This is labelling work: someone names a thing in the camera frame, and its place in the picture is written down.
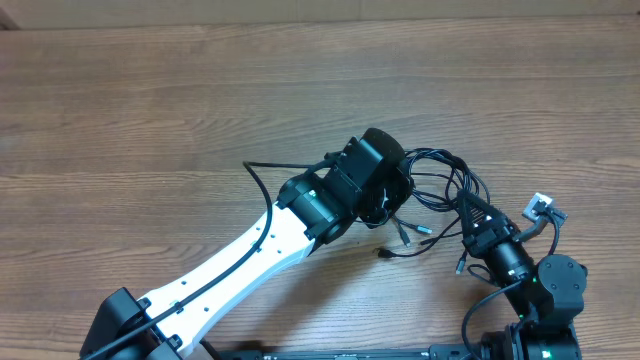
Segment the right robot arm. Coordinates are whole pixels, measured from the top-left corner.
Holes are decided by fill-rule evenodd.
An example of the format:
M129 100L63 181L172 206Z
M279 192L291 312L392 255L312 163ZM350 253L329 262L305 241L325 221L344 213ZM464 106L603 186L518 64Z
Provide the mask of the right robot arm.
M532 226L521 231L498 208L479 196L457 193L466 253L484 262L497 290L465 314L461 337L464 359L579 360L582 353L574 318L584 310L587 268L556 252L567 215L544 194L535 194L523 211ZM474 344L467 328L472 315L505 296L518 321L487 332Z

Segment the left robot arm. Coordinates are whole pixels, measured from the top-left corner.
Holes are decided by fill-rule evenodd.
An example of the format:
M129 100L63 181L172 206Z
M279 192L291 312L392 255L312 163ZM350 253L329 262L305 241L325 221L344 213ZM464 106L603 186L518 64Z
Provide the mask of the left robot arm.
M140 298L120 288L100 305L82 359L216 359L204 337L268 279L341 237L384 225L413 188L402 146L376 128L287 180L236 240Z

